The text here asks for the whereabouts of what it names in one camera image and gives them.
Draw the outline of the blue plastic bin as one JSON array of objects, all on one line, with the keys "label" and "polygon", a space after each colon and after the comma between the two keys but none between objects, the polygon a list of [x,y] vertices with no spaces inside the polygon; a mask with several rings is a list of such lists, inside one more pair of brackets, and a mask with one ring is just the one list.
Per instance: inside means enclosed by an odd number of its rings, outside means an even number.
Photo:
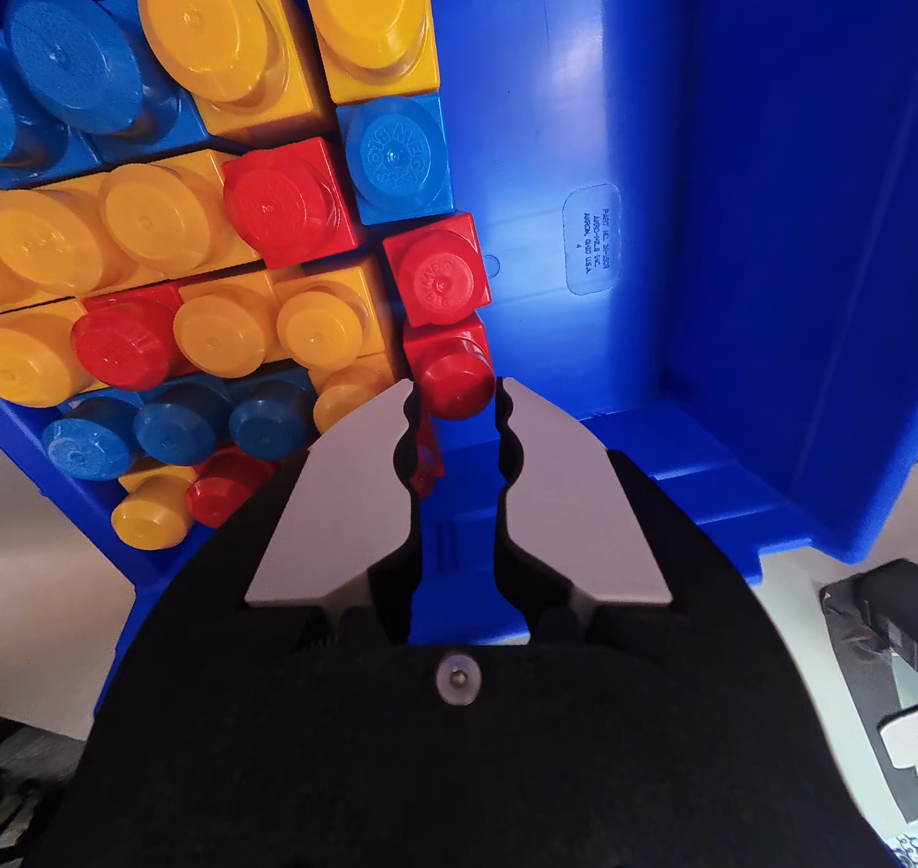
[{"label": "blue plastic bin", "polygon": [[916,457],[916,0],[432,0],[496,370],[751,582]]}]

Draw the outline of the dark grey object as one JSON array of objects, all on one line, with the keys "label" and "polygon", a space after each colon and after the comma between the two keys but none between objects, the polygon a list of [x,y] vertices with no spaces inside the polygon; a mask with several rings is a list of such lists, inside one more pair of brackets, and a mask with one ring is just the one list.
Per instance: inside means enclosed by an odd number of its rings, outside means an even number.
[{"label": "dark grey object", "polygon": [[829,583],[820,609],[855,711],[901,816],[917,816],[916,702],[894,672],[917,670],[917,566],[900,558]]}]

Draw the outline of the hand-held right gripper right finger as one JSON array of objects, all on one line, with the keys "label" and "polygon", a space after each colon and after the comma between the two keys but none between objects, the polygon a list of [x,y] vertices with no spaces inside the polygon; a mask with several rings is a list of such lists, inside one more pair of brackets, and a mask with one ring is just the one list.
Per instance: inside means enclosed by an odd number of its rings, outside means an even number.
[{"label": "hand-held right gripper right finger", "polygon": [[494,574],[528,629],[588,629],[603,607],[670,612],[672,592],[608,449],[579,420],[501,378]]}]

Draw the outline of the pile of building bricks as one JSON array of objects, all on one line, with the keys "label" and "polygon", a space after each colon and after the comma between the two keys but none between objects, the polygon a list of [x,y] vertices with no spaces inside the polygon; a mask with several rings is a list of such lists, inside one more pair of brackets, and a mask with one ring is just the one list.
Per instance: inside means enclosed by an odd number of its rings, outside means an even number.
[{"label": "pile of building bricks", "polygon": [[2,0],[2,450],[121,565],[491,292],[431,0]]}]

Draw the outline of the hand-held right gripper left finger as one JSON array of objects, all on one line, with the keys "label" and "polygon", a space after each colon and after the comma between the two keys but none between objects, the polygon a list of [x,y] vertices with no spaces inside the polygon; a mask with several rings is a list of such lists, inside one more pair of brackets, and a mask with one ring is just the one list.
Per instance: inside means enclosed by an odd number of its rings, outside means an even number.
[{"label": "hand-held right gripper left finger", "polygon": [[417,386],[401,380],[316,440],[247,588],[253,621],[327,642],[367,620],[408,641],[422,574],[419,421]]}]

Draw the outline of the red mega block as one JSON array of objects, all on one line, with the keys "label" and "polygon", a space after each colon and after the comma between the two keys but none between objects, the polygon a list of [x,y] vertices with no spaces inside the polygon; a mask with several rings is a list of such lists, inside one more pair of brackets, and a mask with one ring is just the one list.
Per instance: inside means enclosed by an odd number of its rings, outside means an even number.
[{"label": "red mega block", "polygon": [[483,412],[496,391],[496,374],[479,314],[456,323],[402,327],[402,343],[422,405],[430,415],[463,421]]}]

